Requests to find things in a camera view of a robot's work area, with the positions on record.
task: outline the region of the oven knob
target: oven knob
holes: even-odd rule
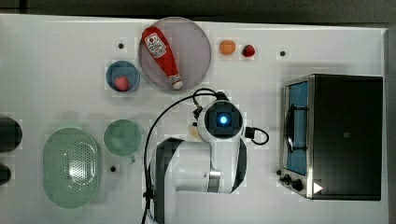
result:
[[[284,175],[283,177],[280,177],[279,180],[288,185],[291,181],[291,177],[289,175]]]
[[[297,191],[300,191],[303,189],[303,182],[301,181],[301,179],[296,179],[290,182],[291,186],[296,189]]]

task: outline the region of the blue bowl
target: blue bowl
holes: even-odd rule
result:
[[[119,91],[114,85],[114,80],[118,77],[126,76],[129,81],[129,90],[128,91]],[[135,91],[140,82],[140,74],[133,64],[128,63],[126,61],[118,61],[111,64],[106,72],[106,81],[107,84],[114,91],[119,92],[130,92]]]

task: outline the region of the ketchup bottle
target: ketchup bottle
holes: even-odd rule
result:
[[[165,72],[166,76],[169,77],[172,87],[175,90],[179,90],[183,86],[183,82],[178,75],[171,46],[163,35],[163,32],[157,27],[151,26],[143,32],[142,41],[144,41],[149,54]]]

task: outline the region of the white bottle label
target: white bottle label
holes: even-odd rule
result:
[[[181,80],[180,76],[178,74],[170,76],[169,80],[171,81],[172,84],[179,82]]]
[[[145,38],[148,51],[154,58],[161,58],[166,53],[166,46],[157,33],[148,35]]]

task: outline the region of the black cable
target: black cable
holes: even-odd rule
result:
[[[256,141],[254,141],[253,138],[251,139],[251,141],[252,141],[254,144],[258,145],[258,146],[263,146],[263,145],[267,144],[267,142],[270,140],[270,135],[268,135],[268,133],[267,133],[265,130],[263,130],[263,129],[254,128],[254,127],[253,127],[253,129],[254,129],[254,131],[260,131],[261,133],[265,134],[265,136],[267,137],[267,139],[266,139],[264,142],[262,142],[262,143],[258,143],[258,142],[256,142]]]
[[[197,94],[198,91],[203,91],[205,89],[205,91],[212,91],[213,93],[199,93]],[[213,90],[210,90],[208,88],[201,88],[199,90],[197,90],[193,95],[184,97],[181,100],[176,101],[175,103],[173,103],[172,105],[169,105],[162,113],[161,115],[155,119],[154,123],[152,124],[151,128],[148,131],[148,137],[146,139],[146,145],[145,145],[145,151],[144,151],[144,156],[143,156],[143,167],[145,170],[145,179],[146,179],[146,193],[145,193],[145,197],[146,197],[146,207],[145,207],[145,212],[144,215],[142,217],[142,224],[145,224],[146,222],[146,215],[148,210],[150,209],[150,195],[152,193],[152,188],[151,188],[151,177],[149,175],[149,171],[148,171],[148,165],[147,165],[147,156],[148,156],[148,147],[149,147],[149,138],[151,136],[152,131],[154,130],[154,127],[157,125],[158,121],[160,120],[160,118],[166,113],[168,112],[172,107],[174,107],[175,105],[180,104],[183,101],[186,101],[190,98],[193,98],[195,100],[195,96],[204,96],[204,95],[210,95],[210,96],[216,96],[216,92]]]
[[[197,93],[198,93],[199,91],[210,91],[210,92],[212,92],[213,94],[216,94],[215,91],[213,91],[213,90],[211,90],[211,89],[209,89],[209,88],[201,88],[201,89],[196,90],[196,91],[194,92],[194,94],[192,95],[192,100],[194,101],[194,104],[195,104],[198,108],[202,108],[202,107],[198,104],[198,102],[195,100],[195,96],[197,96]]]

